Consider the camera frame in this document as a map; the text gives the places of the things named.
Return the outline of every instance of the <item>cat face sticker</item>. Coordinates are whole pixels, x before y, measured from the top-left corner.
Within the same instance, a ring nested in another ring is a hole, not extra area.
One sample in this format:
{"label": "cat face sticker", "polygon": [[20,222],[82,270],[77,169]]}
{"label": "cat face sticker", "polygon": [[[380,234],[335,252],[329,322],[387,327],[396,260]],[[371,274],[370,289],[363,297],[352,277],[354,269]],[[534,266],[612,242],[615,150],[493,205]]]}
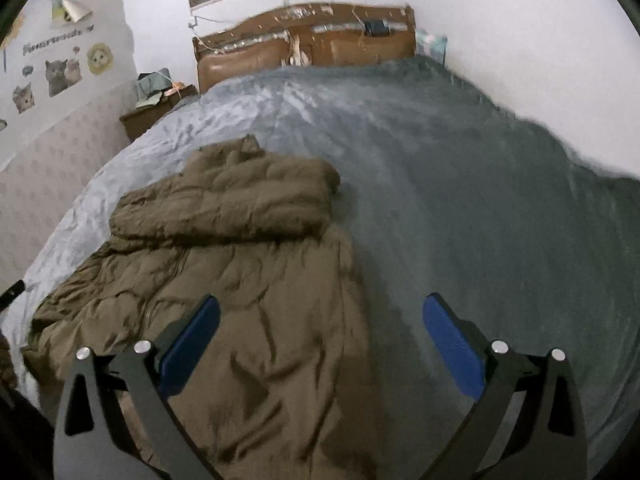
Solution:
{"label": "cat face sticker", "polygon": [[67,59],[65,68],[66,82],[69,86],[75,85],[82,79],[82,73],[80,72],[80,62],[77,59]]}
{"label": "cat face sticker", "polygon": [[36,105],[36,99],[33,97],[33,92],[31,91],[31,83],[24,88],[20,88],[19,86],[15,87],[14,104],[15,107],[18,108],[19,114],[24,113]]}
{"label": "cat face sticker", "polygon": [[86,60],[91,73],[100,75],[113,65],[113,54],[111,49],[104,43],[96,43],[86,53]]}
{"label": "cat face sticker", "polygon": [[47,71],[45,77],[49,83],[49,97],[54,97],[69,88],[69,82],[65,77],[66,60],[46,61]]}
{"label": "cat face sticker", "polygon": [[47,61],[45,77],[49,83],[49,97],[54,97],[82,79],[77,59]]}

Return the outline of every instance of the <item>black metal arm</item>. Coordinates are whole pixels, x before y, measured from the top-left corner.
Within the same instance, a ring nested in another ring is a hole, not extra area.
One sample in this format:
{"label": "black metal arm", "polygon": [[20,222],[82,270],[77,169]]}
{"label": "black metal arm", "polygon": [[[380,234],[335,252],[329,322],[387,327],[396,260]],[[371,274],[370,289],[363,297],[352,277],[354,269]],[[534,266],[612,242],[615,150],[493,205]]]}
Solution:
{"label": "black metal arm", "polygon": [[[584,421],[564,352],[526,356],[503,341],[489,343],[437,294],[427,298],[423,314],[460,389],[478,402],[420,480],[584,480]],[[143,340],[104,357],[79,349],[56,424],[56,480],[222,480],[165,402],[184,387],[219,323],[220,307],[207,296],[189,317],[169,325],[155,345]],[[140,460],[116,390],[129,391],[166,473]],[[512,395],[520,391],[526,397],[500,461],[478,471]]]}

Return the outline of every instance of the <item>nightstand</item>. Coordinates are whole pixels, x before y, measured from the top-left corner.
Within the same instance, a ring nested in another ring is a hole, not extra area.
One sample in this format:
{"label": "nightstand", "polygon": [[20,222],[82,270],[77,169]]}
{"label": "nightstand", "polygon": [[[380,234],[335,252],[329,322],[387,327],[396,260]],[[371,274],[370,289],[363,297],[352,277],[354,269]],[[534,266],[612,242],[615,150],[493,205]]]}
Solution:
{"label": "nightstand", "polygon": [[198,95],[198,89],[189,85],[169,97],[162,96],[160,102],[153,106],[137,108],[120,118],[120,122],[127,131],[127,137],[133,142],[149,128],[158,122],[167,112],[171,111],[182,99],[188,96]]}

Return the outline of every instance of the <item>damaged headboard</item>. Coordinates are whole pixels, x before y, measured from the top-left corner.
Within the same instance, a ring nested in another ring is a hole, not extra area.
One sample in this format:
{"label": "damaged headboard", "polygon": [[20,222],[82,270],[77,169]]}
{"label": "damaged headboard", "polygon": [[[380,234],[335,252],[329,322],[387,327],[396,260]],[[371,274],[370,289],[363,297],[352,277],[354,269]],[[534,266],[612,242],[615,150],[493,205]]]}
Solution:
{"label": "damaged headboard", "polygon": [[283,64],[377,64],[415,55],[414,10],[329,3],[282,7],[193,38],[193,49],[200,93],[230,77]]}

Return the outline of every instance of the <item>silver screw head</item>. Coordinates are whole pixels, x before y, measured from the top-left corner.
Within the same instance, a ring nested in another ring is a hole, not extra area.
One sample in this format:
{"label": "silver screw head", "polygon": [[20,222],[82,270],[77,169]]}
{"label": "silver screw head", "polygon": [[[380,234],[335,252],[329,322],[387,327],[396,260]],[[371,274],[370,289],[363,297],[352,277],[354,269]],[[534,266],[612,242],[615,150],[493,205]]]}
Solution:
{"label": "silver screw head", "polygon": [[509,351],[509,345],[499,339],[491,343],[491,350],[497,354],[506,354]]}
{"label": "silver screw head", "polygon": [[91,355],[91,349],[88,346],[83,346],[81,349],[79,349],[76,352],[76,357],[81,361],[84,361],[90,355]]}
{"label": "silver screw head", "polygon": [[551,351],[551,357],[556,361],[564,361],[566,359],[566,354],[559,348],[554,348]]}
{"label": "silver screw head", "polygon": [[136,354],[146,354],[151,350],[151,341],[147,341],[143,339],[142,341],[138,341],[135,345],[133,345],[133,351]]}

